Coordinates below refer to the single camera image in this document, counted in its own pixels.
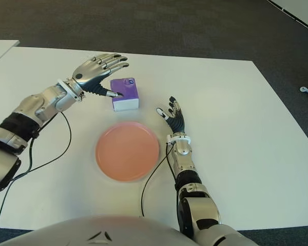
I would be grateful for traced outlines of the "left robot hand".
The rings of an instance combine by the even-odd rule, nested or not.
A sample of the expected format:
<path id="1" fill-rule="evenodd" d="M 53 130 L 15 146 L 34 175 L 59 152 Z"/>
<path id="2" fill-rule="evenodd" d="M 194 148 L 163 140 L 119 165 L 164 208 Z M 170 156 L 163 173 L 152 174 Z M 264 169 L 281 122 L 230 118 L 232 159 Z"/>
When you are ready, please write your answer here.
<path id="1" fill-rule="evenodd" d="M 121 92 L 104 88 L 101 82 L 118 70 L 128 67 L 127 58 L 116 53 L 99 54 L 78 66 L 72 78 L 83 91 L 106 97 L 123 97 Z"/>

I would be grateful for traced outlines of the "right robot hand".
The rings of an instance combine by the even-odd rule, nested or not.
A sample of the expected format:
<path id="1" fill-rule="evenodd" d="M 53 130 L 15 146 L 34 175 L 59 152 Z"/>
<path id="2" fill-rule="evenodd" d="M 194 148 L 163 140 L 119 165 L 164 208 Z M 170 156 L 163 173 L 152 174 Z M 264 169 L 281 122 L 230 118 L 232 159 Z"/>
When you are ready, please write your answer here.
<path id="1" fill-rule="evenodd" d="M 156 108 L 156 112 L 164 118 L 173 133 L 185 133 L 185 122 L 181 107 L 178 101 L 171 96 L 169 98 L 168 113 L 161 108 Z"/>

